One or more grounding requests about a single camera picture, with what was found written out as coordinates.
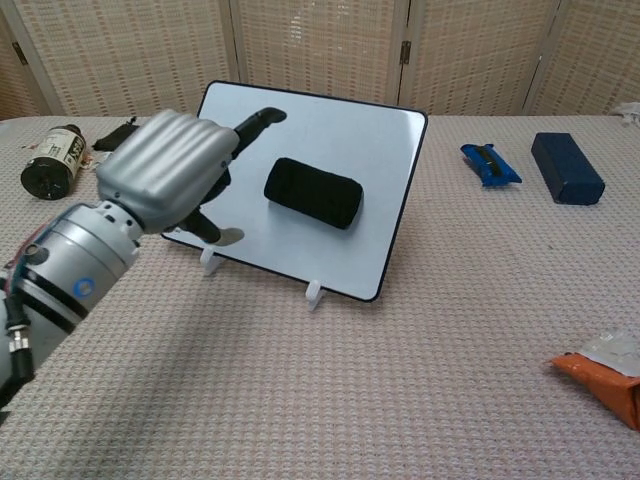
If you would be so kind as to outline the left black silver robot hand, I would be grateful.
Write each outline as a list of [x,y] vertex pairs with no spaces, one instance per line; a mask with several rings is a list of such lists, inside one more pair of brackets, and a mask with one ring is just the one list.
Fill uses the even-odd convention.
[[230,185],[229,166],[259,135],[287,114],[263,108],[235,128],[164,110],[121,143],[97,168],[97,191],[128,211],[146,234],[180,228],[207,244],[243,238],[201,213]]

